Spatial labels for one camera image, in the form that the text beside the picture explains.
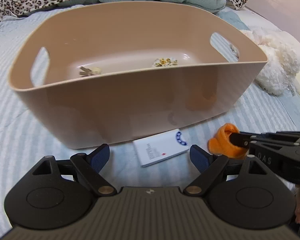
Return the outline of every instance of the blue logo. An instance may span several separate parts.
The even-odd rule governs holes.
[[[176,133],[176,140],[177,140],[178,143],[180,143],[183,146],[188,145],[187,142],[181,140],[181,132],[180,131]]]

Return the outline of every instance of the orange fuzzy object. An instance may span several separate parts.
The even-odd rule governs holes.
[[[223,154],[229,158],[242,159],[247,149],[233,145],[229,136],[232,133],[239,133],[238,128],[232,123],[221,126],[216,135],[208,141],[208,149],[213,154]]]

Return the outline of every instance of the striped bed sheet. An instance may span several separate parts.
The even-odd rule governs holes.
[[[3,209],[3,201],[14,184],[43,156],[69,158],[76,150],[62,145],[43,127],[32,113],[9,89],[7,72],[26,37],[42,21],[62,11],[37,12],[16,20],[6,17],[0,23],[0,237],[10,228]],[[211,43],[229,61],[235,61],[226,40],[220,36]],[[32,79],[42,77],[45,55],[37,57]],[[252,83],[234,106],[226,113],[195,125],[182,128],[186,141],[207,149],[207,141],[226,122],[234,123],[242,131],[266,132],[300,130],[300,97],[289,91],[271,96]],[[117,189],[121,186],[180,186],[182,189],[199,172],[184,153],[167,161],[141,168],[132,142],[112,145],[111,157],[101,175]]]

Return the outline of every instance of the fluffy stuffed animal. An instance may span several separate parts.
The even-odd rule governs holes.
[[[268,57],[268,63],[256,77],[257,83],[269,94],[280,95],[293,83],[300,71],[300,57],[289,44],[261,29],[241,32],[257,44]],[[239,57],[237,49],[234,46],[231,48]]]

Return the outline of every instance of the beige plastic basket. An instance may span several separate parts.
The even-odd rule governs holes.
[[[229,63],[210,44],[219,33],[237,47]],[[30,71],[49,54],[44,84]],[[178,66],[151,67],[155,56]],[[9,83],[34,115],[70,148],[132,140],[227,111],[267,62],[262,50],[215,15],[187,5],[114,2],[72,9],[44,21],[27,39]],[[79,67],[103,73],[81,78]]]

